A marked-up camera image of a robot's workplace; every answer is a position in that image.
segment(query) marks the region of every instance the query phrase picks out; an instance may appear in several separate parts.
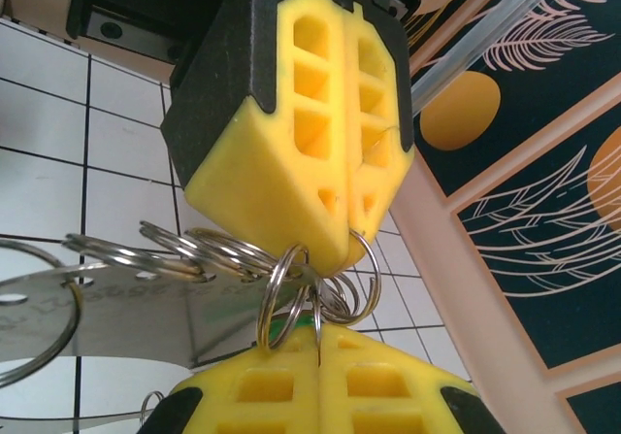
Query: yellow rubber piece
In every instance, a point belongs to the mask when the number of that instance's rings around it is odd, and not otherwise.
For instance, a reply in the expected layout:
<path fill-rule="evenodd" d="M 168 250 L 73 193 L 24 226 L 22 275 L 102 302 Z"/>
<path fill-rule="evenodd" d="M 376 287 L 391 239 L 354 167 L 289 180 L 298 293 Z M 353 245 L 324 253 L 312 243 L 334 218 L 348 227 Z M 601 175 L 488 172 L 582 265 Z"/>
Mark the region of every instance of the yellow rubber piece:
<path fill-rule="evenodd" d="M 411 164 L 394 61 L 355 6 L 278 5 L 277 108 L 247 97 L 185 198 L 233 236 L 280 256 L 294 244 L 328 277 L 357 262 Z"/>
<path fill-rule="evenodd" d="M 383 343 L 325 324 L 321 366 L 311 327 L 281 351 L 246 351 L 179 384 L 203 398 L 183 434 L 462 434 L 441 397 L 458 377 Z"/>

